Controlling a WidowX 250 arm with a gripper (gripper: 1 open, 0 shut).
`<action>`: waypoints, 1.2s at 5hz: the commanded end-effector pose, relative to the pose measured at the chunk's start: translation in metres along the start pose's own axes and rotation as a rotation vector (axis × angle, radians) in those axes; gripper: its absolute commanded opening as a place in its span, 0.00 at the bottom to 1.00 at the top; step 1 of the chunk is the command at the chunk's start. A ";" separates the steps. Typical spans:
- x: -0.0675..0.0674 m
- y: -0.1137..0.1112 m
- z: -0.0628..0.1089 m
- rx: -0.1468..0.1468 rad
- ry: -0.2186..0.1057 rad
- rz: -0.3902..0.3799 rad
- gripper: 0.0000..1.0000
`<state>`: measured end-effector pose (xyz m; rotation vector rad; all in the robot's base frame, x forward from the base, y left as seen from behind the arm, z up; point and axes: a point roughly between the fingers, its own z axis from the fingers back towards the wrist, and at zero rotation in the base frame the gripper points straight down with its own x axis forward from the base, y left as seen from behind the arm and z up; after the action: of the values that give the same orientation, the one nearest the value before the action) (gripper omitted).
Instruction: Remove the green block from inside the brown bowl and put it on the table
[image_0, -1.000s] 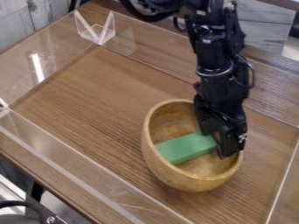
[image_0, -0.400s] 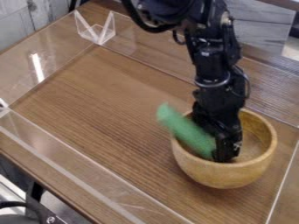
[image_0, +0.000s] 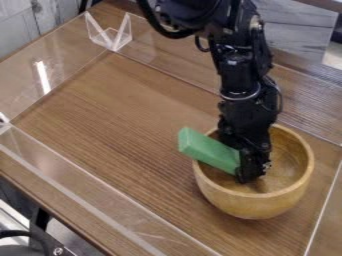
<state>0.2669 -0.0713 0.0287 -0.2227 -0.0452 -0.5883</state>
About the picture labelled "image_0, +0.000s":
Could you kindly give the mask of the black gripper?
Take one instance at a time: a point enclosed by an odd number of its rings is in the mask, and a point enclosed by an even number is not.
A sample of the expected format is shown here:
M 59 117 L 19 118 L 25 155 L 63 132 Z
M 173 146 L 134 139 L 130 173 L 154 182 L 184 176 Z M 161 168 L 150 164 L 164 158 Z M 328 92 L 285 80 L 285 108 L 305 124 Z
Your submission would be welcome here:
M 240 151 L 238 182 L 246 184 L 266 174 L 272 166 L 270 127 L 277 121 L 280 87 L 258 83 L 252 92 L 222 87 L 218 134 L 221 142 Z

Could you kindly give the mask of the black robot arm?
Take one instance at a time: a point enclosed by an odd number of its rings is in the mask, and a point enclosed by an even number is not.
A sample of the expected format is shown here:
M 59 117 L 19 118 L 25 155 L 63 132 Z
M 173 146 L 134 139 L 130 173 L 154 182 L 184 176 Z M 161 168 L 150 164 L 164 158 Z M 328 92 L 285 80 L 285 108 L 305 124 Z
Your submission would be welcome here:
M 221 77 L 218 135 L 240 153 L 238 181 L 252 182 L 272 165 L 270 129 L 284 104 L 269 76 L 273 53 L 258 7 L 253 0 L 137 0 L 137 4 L 161 35 L 193 37 L 198 50 L 212 55 Z

